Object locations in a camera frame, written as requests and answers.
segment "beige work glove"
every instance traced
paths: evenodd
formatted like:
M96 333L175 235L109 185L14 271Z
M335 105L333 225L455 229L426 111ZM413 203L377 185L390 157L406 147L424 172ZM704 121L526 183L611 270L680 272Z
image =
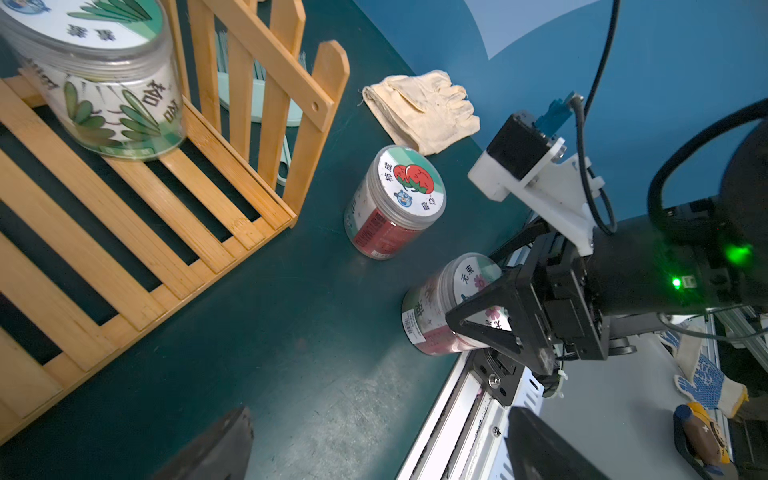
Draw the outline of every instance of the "beige work glove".
M362 98L398 145L436 154L480 130L480 118L461 85L440 70L419 77L393 75L365 87Z

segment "blue connector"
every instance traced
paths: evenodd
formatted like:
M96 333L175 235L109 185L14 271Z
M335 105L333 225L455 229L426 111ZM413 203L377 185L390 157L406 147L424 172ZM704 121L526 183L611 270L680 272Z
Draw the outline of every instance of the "blue connector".
M557 99L549 104L549 110L536 119L534 125L536 128L544 134L546 137L552 137L560 130L560 127L571 118L571 108L568 106L568 102L576 95L576 92L571 92L565 101Z

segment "plastic jar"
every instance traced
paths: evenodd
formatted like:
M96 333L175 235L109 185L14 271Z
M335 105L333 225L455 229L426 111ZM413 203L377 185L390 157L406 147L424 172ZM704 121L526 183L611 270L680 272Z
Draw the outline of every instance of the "plastic jar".
M384 260L415 239L445 210L445 186L419 152L384 147L373 159L344 213L349 241L364 255Z
M402 327L411 343L429 355L445 355L487 347L455 333L445 314L502 275L485 255L465 253L432 275L424 285L411 288L402 300ZM495 306L468 318L481 325L511 331L506 309Z
M184 139L170 27L156 0L2 0L0 28L72 137L148 160Z

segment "green led light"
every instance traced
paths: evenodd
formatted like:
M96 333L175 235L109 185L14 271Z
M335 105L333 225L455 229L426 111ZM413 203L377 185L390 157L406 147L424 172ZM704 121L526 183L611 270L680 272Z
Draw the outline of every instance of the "green led light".
M728 244L723 249L725 257L736 266L746 266L752 260L752 246Z

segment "blue wall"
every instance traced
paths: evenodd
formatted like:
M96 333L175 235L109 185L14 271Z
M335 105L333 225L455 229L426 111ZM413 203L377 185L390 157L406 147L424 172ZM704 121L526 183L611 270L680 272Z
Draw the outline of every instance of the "blue wall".
M510 113L544 113L571 90L589 92L610 0L542 25L492 59L463 0L356 0L417 74L440 68L469 93L486 147ZM656 169L716 119L768 96L768 2L624 0L592 106L587 155L619 219L643 214ZM697 153L670 179L665 204L715 194L743 127ZM575 152L572 122L559 132Z

